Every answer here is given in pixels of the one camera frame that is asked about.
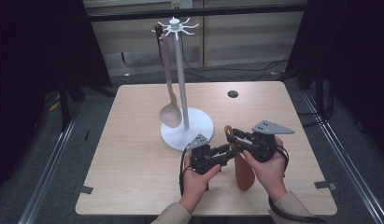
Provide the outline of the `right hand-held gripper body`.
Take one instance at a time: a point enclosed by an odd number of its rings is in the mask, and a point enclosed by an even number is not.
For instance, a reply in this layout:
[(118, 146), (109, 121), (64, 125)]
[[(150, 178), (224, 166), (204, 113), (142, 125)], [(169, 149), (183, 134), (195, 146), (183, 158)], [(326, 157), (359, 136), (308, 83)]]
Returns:
[(246, 133), (246, 139), (251, 142), (248, 152), (256, 161), (270, 161), (277, 151), (275, 135), (293, 133), (294, 129), (262, 120), (251, 129), (250, 133)]

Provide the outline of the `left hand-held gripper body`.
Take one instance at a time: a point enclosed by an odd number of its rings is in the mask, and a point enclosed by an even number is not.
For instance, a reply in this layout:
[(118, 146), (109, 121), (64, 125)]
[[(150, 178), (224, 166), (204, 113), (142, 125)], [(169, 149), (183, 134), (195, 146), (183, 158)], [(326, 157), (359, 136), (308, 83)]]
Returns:
[(201, 134), (197, 134), (186, 146), (186, 151), (192, 154), (191, 166), (197, 174), (203, 175), (216, 165), (213, 157), (219, 153), (219, 150), (211, 147), (209, 141)]

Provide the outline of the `wooden spatula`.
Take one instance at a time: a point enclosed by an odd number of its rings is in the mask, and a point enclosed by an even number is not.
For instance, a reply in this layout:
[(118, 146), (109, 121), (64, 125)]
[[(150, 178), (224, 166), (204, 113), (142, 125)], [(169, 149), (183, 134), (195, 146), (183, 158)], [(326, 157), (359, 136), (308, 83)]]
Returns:
[(235, 181), (241, 191), (247, 191), (255, 181), (252, 168), (243, 158), (235, 143), (229, 143), (230, 149), (235, 152)]

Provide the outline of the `white utensil rack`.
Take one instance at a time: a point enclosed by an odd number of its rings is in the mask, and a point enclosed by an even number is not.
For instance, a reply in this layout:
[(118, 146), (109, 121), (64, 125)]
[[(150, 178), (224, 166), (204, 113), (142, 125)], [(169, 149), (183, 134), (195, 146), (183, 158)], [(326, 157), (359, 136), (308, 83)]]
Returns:
[(175, 48), (175, 60), (178, 74), (178, 88), (180, 93), (180, 108), (182, 120), (176, 128), (170, 128), (164, 124), (161, 125), (161, 137), (164, 142), (173, 149), (183, 150), (197, 134), (203, 135), (207, 140), (210, 140), (214, 133), (214, 122), (212, 118), (203, 110), (193, 107), (188, 107), (186, 82), (183, 68), (183, 49), (181, 46), (181, 35), (192, 35), (188, 29), (197, 27), (197, 24), (188, 25), (190, 19), (181, 21), (173, 17), (167, 24), (157, 22), (162, 25), (163, 33), (167, 41), (168, 36), (173, 36)]

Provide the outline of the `person's left hand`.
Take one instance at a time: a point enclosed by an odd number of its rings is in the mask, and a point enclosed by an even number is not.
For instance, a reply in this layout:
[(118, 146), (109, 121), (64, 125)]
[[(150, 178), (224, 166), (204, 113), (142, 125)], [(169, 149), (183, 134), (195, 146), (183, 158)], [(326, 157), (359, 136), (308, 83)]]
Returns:
[(210, 179), (217, 175), (220, 165), (215, 165), (203, 175), (197, 174), (191, 166), (192, 155), (188, 153), (185, 156), (183, 170), (183, 194), (179, 203), (191, 214), (201, 201)]

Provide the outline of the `person's right hand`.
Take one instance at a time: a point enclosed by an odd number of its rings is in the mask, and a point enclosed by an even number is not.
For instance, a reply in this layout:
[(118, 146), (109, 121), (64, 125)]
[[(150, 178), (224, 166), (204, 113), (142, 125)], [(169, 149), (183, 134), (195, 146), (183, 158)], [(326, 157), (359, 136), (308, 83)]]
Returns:
[(256, 161), (246, 150), (243, 151), (243, 155), (272, 202), (276, 202), (287, 193), (283, 181), (286, 160), (279, 152), (266, 162)]

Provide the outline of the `black metal stand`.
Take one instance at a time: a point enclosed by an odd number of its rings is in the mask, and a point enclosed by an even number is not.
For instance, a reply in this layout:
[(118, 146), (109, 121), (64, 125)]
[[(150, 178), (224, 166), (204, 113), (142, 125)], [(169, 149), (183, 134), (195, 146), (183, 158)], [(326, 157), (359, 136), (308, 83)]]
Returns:
[(59, 78), (58, 92), (60, 96), (60, 105), (62, 113), (62, 129), (65, 129), (70, 125), (71, 117), (69, 113), (68, 97), (71, 97), (74, 102), (82, 102), (85, 98), (85, 94), (82, 91), (82, 87), (88, 87), (94, 91), (97, 91), (106, 97), (114, 97), (113, 91), (106, 90), (104, 87), (94, 84), (92, 81), (78, 77), (75, 75), (65, 75)]
[(331, 89), (325, 89), (324, 73), (321, 64), (318, 63), (316, 67), (316, 107), (320, 117), (327, 120), (333, 114), (333, 96)]

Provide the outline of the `black horizontal bar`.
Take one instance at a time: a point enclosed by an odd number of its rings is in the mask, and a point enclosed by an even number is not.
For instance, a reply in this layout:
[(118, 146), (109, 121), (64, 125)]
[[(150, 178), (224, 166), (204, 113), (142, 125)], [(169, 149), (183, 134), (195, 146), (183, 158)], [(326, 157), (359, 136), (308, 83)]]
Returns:
[(197, 9), (168, 9), (142, 12), (117, 12), (89, 14), (89, 21), (128, 21), (144, 19), (161, 19), (172, 17), (198, 17), (216, 15), (237, 15), (256, 13), (279, 13), (304, 11), (307, 4), (268, 5), (255, 7), (210, 7)]

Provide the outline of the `black curtain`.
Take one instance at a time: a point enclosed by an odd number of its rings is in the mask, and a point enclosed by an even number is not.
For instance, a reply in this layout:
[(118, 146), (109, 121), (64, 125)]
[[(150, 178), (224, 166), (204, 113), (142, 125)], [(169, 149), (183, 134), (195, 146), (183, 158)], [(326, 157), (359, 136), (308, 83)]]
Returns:
[(51, 91), (111, 84), (83, 0), (0, 0), (0, 187)]
[(384, 0), (307, 0), (287, 69), (318, 67), (384, 152)]

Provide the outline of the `metal floor rail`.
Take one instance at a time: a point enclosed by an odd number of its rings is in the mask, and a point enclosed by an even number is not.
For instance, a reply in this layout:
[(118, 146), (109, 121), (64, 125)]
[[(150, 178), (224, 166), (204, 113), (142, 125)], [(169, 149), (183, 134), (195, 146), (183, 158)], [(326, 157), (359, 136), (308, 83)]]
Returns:
[(73, 132), (74, 126), (75, 118), (72, 118), (64, 131), (61, 132), (43, 174), (40, 177), (32, 196), (28, 200), (28, 203), (26, 204), (17, 224), (34, 224), (36, 215), (45, 199), (50, 182), (53, 179), (56, 167), (62, 157), (64, 149), (68, 143), (68, 139)]
[(310, 111), (313, 113), (315, 121), (319, 124), (323, 134), (331, 145), (334, 154), (339, 159), (341, 165), (347, 173), (348, 179), (358, 192), (373, 220), (376, 222), (376, 224), (384, 224), (384, 207), (382, 206), (381, 202), (363, 179), (361, 173), (355, 166), (351, 157), (348, 155), (329, 121), (324, 119), (319, 114), (318, 103), (314, 100), (313, 96), (306, 91), (303, 92), (303, 96)]

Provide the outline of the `white wall outlet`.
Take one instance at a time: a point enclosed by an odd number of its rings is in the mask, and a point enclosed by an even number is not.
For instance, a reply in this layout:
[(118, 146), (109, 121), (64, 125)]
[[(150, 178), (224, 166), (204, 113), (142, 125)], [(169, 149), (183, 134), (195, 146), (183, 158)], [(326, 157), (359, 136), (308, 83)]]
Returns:
[(193, 8), (193, 0), (171, 0), (173, 9), (189, 9)]

